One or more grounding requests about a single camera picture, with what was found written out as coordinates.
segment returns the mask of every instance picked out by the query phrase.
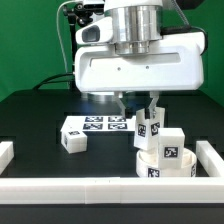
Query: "black tabletop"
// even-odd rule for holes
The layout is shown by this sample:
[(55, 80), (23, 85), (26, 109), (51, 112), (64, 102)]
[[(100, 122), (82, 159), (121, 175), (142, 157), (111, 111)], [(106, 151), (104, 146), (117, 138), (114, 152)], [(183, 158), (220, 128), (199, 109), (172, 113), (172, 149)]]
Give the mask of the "black tabletop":
[[(125, 97), (134, 111), (150, 103), (147, 93), (131, 93)], [(161, 93), (157, 106), (166, 109), (165, 127), (183, 129), (186, 148), (195, 151), (197, 140), (208, 140), (223, 156), (222, 106), (200, 91)], [(0, 103), (0, 141), (13, 141), (15, 149), (15, 157), (1, 178), (137, 177), (135, 158), (138, 149), (133, 146), (133, 132), (88, 132), (87, 152), (83, 153), (68, 154), (61, 145), (60, 130), (68, 115), (119, 114), (115, 102), (84, 100), (80, 94), (67, 90), (13, 93)], [(206, 176), (200, 163), (197, 170), (198, 176)], [(0, 217), (5, 214), (8, 218), (10, 212), (16, 211), (14, 218), (18, 218), (25, 215), (27, 209), (36, 211), (40, 218), (46, 216), (47, 223), (55, 221), (49, 214), (57, 210), (61, 213), (55, 214), (58, 222), (54, 223), (61, 223), (65, 216), (67, 223), (74, 223), (75, 219), (75, 223), (148, 223), (150, 220), (163, 223), (164, 216), (170, 223), (196, 223), (196, 220), (211, 223), (214, 216), (221, 217), (222, 205), (11, 205), (0, 206)]]

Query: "green wall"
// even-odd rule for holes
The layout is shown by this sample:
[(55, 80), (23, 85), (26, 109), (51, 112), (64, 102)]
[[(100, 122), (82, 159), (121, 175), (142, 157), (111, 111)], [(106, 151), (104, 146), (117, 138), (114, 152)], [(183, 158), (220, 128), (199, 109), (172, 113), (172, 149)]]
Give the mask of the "green wall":
[[(10, 93), (30, 89), (43, 79), (64, 73), (56, 33), (56, 11), (63, 0), (1, 0), (0, 2), (0, 101)], [(194, 26), (209, 34), (209, 49), (203, 56), (205, 83), (201, 89), (224, 106), (223, 0), (205, 0), (196, 10), (185, 11)], [(166, 12), (165, 25), (181, 24), (174, 12)], [(61, 31), (71, 68), (67, 21), (61, 16)], [(47, 88), (66, 88), (65, 84)]]

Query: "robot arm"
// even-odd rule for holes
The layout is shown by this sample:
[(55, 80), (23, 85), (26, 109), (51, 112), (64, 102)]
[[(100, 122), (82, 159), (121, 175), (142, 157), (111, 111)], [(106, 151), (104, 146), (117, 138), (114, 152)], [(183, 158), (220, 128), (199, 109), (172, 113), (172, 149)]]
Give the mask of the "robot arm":
[[(162, 12), (175, 0), (83, 0), (83, 7), (104, 7), (104, 18), (76, 33), (84, 45), (75, 57), (76, 85), (82, 92), (114, 92), (118, 104), (126, 91), (194, 90), (203, 83), (202, 32), (162, 32)], [(149, 107), (153, 116), (152, 105)]]

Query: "white cube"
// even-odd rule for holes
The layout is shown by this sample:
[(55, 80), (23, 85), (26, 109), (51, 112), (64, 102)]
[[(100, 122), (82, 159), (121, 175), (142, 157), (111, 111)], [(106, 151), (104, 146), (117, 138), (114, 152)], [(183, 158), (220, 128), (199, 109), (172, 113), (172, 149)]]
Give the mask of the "white cube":
[(181, 168), (185, 135), (181, 128), (159, 128), (158, 167)]
[(136, 113), (134, 146), (149, 153), (158, 150), (158, 129), (164, 126), (164, 108), (155, 108), (153, 119), (145, 119), (145, 110)]
[(14, 157), (13, 142), (1, 142), (0, 144), (0, 174), (8, 166)]
[(87, 150), (87, 136), (83, 132), (75, 130), (62, 132), (61, 144), (68, 153), (84, 152)]

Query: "metal cylinder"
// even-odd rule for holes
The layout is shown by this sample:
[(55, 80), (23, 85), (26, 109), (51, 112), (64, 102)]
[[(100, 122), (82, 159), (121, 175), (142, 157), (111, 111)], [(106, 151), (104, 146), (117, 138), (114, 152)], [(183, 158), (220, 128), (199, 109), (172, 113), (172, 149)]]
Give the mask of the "metal cylinder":
[(105, 16), (113, 18), (112, 43), (118, 55), (148, 53), (149, 41), (161, 39), (160, 6), (116, 8), (106, 11)]

